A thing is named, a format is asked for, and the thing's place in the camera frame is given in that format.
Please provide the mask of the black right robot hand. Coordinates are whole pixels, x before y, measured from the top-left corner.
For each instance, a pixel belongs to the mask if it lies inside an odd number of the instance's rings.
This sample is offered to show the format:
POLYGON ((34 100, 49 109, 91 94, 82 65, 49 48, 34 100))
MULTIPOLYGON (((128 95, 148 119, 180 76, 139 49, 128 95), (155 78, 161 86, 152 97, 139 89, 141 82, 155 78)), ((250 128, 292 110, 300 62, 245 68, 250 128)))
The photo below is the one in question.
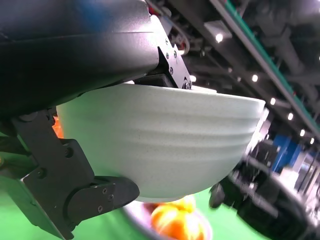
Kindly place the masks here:
POLYGON ((320 227, 304 203, 272 171, 278 148, 260 141, 210 189, 209 207, 224 204, 270 240, 318 240, 320 227))

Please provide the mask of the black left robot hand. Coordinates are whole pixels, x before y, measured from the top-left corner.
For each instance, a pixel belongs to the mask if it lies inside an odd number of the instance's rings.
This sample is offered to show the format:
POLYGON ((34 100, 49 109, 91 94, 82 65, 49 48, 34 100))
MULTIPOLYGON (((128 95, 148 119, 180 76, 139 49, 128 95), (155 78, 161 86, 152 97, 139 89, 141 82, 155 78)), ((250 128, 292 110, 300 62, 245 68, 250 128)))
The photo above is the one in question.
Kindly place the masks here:
POLYGON ((29 222, 71 240, 82 221, 139 195, 96 176, 81 146, 54 132, 57 106, 130 80, 190 89, 190 74, 150 0, 0 3, 0 185, 29 222))

